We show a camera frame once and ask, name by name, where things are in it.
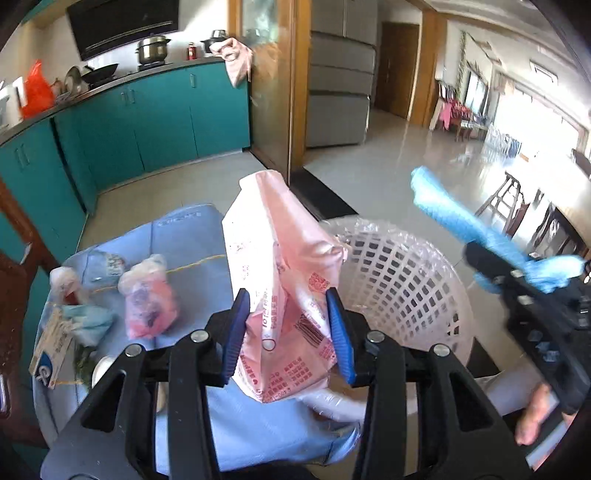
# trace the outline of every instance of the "cooking pot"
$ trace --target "cooking pot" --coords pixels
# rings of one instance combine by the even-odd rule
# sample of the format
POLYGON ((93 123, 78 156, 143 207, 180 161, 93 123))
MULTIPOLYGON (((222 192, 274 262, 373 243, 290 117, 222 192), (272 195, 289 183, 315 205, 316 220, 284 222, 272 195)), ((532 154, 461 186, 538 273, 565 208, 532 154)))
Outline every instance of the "cooking pot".
POLYGON ((138 62, 141 65, 148 65, 155 61, 164 61, 168 55, 169 41, 170 39, 164 35, 154 35, 140 40, 138 49, 135 51, 138 54, 138 62))

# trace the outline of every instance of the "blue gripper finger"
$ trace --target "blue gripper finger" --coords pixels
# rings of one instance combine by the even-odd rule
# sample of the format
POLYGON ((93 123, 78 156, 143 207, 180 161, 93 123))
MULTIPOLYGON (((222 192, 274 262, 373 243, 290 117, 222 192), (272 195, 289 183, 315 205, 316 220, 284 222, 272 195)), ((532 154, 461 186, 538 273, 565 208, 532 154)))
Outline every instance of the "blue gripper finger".
POLYGON ((238 290, 236 300, 230 310, 228 341, 222 354, 222 375, 226 382, 230 380, 236 370, 238 355, 242 348, 246 320, 251 312, 251 296, 245 288, 238 290))

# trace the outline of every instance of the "glass door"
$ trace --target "glass door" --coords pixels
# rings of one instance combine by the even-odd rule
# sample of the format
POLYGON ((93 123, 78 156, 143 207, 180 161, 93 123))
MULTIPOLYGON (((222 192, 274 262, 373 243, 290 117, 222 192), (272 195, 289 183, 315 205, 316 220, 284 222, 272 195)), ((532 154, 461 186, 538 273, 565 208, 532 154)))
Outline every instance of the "glass door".
POLYGON ((291 170, 294 9, 294 0, 242 0, 241 10, 241 37, 253 51, 252 152, 286 181, 291 170))

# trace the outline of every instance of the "pink plastic bag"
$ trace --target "pink plastic bag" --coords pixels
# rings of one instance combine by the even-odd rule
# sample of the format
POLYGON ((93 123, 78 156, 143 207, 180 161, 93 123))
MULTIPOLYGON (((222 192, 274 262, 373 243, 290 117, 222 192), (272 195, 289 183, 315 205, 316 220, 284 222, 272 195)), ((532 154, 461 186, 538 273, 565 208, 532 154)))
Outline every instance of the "pink plastic bag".
POLYGON ((125 327, 130 339, 154 338, 178 315, 162 255, 152 255, 124 273, 118 288, 125 296, 125 327))
POLYGON ((263 403, 326 387, 336 363, 325 292, 339 282, 347 247, 330 236, 281 175, 260 171, 222 221, 234 296, 251 314, 234 380, 263 403))

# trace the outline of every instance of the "orange plastic bag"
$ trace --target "orange plastic bag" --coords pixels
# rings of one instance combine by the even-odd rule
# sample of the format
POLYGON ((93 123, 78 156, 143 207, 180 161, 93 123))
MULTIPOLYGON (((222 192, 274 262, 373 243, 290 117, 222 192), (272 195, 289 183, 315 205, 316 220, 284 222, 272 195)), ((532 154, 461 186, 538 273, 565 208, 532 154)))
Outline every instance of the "orange plastic bag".
POLYGON ((30 118, 51 107, 56 97, 51 91, 51 86, 43 78, 41 73, 41 60, 37 60, 24 82, 27 104, 22 107, 22 117, 30 118))

